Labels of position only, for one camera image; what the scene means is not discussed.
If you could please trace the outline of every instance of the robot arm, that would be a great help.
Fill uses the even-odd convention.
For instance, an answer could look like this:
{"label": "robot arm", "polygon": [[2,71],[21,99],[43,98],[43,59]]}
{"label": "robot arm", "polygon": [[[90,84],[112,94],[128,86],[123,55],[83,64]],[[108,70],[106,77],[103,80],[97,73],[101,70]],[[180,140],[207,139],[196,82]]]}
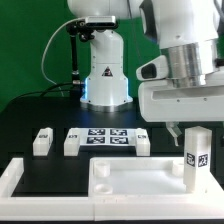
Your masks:
{"label": "robot arm", "polygon": [[85,80],[85,94],[81,106],[100,112],[123,110],[132,102],[128,95],[128,79],[123,74],[123,39],[111,29],[116,19],[140,16],[142,0],[68,0],[71,12],[86,18],[79,23],[87,35],[81,41],[90,40],[91,73]]}
{"label": "robot arm", "polygon": [[[133,17],[139,17],[142,0],[129,0]],[[126,0],[68,0],[70,11],[77,17],[116,16],[117,19],[130,18]]]}

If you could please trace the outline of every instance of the black and white pattern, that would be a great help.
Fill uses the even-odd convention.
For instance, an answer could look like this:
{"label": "black and white pattern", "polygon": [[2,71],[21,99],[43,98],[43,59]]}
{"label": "black and white pattern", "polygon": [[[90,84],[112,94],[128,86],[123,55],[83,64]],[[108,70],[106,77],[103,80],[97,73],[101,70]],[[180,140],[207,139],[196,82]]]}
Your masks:
{"label": "black and white pattern", "polygon": [[69,135],[68,138],[78,138],[78,135]]}
{"label": "black and white pattern", "polygon": [[110,135],[113,136],[127,136],[128,131],[126,129],[111,129],[110,130]]}
{"label": "black and white pattern", "polygon": [[208,154],[199,156],[198,158],[198,167],[203,167],[208,165]]}
{"label": "black and white pattern", "polygon": [[128,145],[128,138],[111,137],[110,144],[112,144],[112,145]]}
{"label": "black and white pattern", "polygon": [[187,153],[187,164],[195,167],[195,156],[194,155]]}
{"label": "black and white pattern", "polygon": [[139,139],[146,139],[147,137],[146,137],[146,135],[138,135],[138,138]]}
{"label": "black and white pattern", "polygon": [[105,135],[105,129],[89,129],[88,135]]}
{"label": "black and white pattern", "polygon": [[105,137],[88,137],[87,144],[105,144]]}
{"label": "black and white pattern", "polygon": [[48,138],[48,135],[39,135],[39,138]]}

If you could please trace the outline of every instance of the white block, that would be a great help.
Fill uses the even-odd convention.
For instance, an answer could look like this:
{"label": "white block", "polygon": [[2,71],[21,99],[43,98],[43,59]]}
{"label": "white block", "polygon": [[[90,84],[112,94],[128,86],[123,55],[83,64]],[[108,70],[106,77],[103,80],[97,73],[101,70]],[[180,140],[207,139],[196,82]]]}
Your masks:
{"label": "white block", "polygon": [[64,156],[78,156],[80,148],[80,128],[71,128],[64,142]]}
{"label": "white block", "polygon": [[150,156],[150,141],[145,129],[135,130],[136,154],[137,156]]}
{"label": "white block", "polygon": [[210,175],[212,131],[195,127],[185,131],[184,184],[187,193],[205,193]]}
{"label": "white block", "polygon": [[9,198],[12,196],[23,172],[23,159],[12,159],[0,178],[0,198]]}
{"label": "white block", "polygon": [[53,129],[41,129],[33,142],[34,156],[47,156],[53,141]]}

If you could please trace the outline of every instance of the warning label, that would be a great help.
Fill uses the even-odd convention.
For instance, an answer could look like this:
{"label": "warning label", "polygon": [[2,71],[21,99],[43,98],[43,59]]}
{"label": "warning label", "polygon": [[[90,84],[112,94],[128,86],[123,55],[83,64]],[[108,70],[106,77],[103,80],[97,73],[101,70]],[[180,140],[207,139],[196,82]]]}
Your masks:
{"label": "warning label", "polygon": [[109,67],[106,68],[106,70],[104,71],[103,75],[102,76],[105,76],[105,77],[113,77],[113,74],[110,70]]}

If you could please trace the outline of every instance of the green backdrop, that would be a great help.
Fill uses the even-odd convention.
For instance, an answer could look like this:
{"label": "green backdrop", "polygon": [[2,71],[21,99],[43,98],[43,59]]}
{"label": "green backdrop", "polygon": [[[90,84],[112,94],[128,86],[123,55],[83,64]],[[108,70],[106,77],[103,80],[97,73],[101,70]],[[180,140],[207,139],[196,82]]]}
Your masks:
{"label": "green backdrop", "polygon": [[[18,95],[51,86],[41,74],[42,54],[54,31],[72,18],[66,0],[0,1],[0,111]],[[141,60],[131,22],[121,21],[117,32],[124,38],[124,73],[129,78],[130,95],[135,97],[139,86],[136,69],[157,57],[159,49],[144,37],[140,19],[134,20],[134,27]],[[221,38],[218,45],[221,54],[224,52],[222,42]],[[79,43],[78,52],[79,69],[84,79],[90,72],[89,43]],[[58,83],[71,81],[70,40],[65,29],[51,45],[46,71]]]}

